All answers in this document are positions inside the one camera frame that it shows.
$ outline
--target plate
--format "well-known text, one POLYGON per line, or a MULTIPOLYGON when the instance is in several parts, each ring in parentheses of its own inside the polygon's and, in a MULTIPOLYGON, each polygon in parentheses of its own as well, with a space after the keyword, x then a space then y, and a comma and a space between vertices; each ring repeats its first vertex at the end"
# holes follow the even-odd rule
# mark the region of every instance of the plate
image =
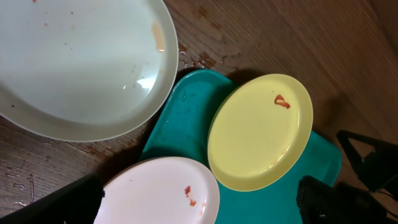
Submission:
POLYGON ((105 188, 94 224, 214 223, 220 192, 203 164, 182 157, 144 161, 105 188))
POLYGON ((299 159, 312 116, 308 92, 290 76, 264 75, 244 84, 227 97, 211 125, 211 171, 232 190, 272 184, 299 159))
POLYGON ((129 132, 165 101, 177 64, 177 36, 161 0, 0 8, 0 114, 43 136, 85 142, 129 132))

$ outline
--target wooden table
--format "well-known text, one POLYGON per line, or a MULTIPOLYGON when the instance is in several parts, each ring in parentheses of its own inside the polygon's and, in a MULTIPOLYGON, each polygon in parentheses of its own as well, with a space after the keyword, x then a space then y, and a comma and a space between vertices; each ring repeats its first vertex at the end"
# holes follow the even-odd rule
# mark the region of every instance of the wooden table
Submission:
MULTIPOLYGON (((398 144, 398 1, 165 3, 177 30, 179 70, 210 68, 237 83, 267 73, 291 75, 310 93, 317 133, 336 145, 339 129, 398 144)), ((95 143, 51 140, 0 118, 0 216, 96 169, 109 179, 135 161, 158 116, 95 143)), ((338 181, 364 188, 342 154, 338 181)), ((374 195, 398 213, 397 202, 374 195)))

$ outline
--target large white plate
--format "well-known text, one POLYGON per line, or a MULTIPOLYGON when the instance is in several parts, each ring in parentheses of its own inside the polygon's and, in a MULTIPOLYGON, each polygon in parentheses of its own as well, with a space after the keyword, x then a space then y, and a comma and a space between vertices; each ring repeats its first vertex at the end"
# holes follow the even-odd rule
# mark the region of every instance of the large white plate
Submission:
POLYGON ((161 0, 3 1, 0 114, 37 134, 99 141, 165 101, 177 36, 161 0))
POLYGON ((104 190, 94 224, 211 224, 220 204, 218 184, 210 170, 182 157, 163 157, 127 168, 104 190))

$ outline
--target plastic tray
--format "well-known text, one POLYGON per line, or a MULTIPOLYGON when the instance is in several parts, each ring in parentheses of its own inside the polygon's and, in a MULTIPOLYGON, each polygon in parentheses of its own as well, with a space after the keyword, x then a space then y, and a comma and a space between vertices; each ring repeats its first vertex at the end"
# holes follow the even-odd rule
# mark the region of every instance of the plastic tray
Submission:
MULTIPOLYGON (((173 89, 142 152, 141 160, 182 156, 208 166, 210 123, 223 100, 238 87, 212 70, 197 70, 173 89)), ((299 180, 310 175, 332 186, 341 168, 339 149, 312 132, 303 154, 282 178, 253 192, 236 192, 219 183, 216 223, 302 223, 296 203, 299 180)))

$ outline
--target black plastic part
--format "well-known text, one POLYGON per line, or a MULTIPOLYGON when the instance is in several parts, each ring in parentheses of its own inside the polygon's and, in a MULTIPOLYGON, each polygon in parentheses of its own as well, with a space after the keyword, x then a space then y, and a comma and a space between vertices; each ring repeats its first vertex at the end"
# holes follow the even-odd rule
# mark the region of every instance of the black plastic part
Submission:
POLYGON ((397 223, 368 192, 344 184, 334 190, 310 176, 298 185, 297 205, 303 224, 397 223))
POLYGON ((386 189, 398 199, 398 146, 350 131, 340 130, 337 138, 358 179, 371 191, 386 189), (362 158, 349 139, 374 146, 374 151, 362 158))
POLYGON ((1 224, 94 222, 104 197, 103 183, 94 174, 0 218, 1 224))

